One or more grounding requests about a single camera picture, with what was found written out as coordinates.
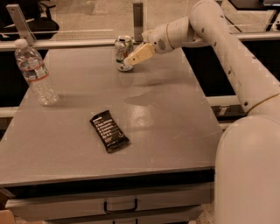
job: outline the white tabletop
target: white tabletop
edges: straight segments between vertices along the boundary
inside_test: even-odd
[[[114,48],[50,50],[59,104],[30,90],[0,142],[0,187],[214,167],[221,129],[181,49],[122,73]],[[89,120],[109,110],[131,145],[108,154]]]

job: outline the desk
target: desk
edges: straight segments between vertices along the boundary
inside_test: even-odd
[[[130,73],[113,61],[112,47],[49,51],[59,103],[42,107],[28,90],[0,143],[0,188],[15,215],[178,222],[211,201],[221,129],[182,50]],[[89,123],[107,109],[131,141],[113,154]],[[107,202],[121,212],[104,211]]]

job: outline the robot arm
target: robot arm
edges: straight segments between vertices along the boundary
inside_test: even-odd
[[[201,0],[183,17],[161,24],[143,34],[141,44],[128,58],[126,65],[135,65],[155,53],[168,53],[178,47],[211,46],[233,87],[244,111],[280,94],[278,80],[230,33],[221,7],[214,0]]]
[[[216,155],[215,223],[279,223],[280,83],[230,30],[221,7],[201,0],[184,17],[144,35],[124,61],[210,45],[248,116],[224,132]]]

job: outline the aluminum can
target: aluminum can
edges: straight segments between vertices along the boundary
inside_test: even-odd
[[[122,72],[129,71],[133,66],[125,66],[123,60],[133,52],[133,43],[130,36],[118,36],[115,40],[115,65]]]

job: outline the plastic water bottle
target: plastic water bottle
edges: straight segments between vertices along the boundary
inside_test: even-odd
[[[17,66],[38,102],[41,105],[53,105],[59,97],[41,55],[36,49],[28,46],[24,38],[17,39],[15,46]]]

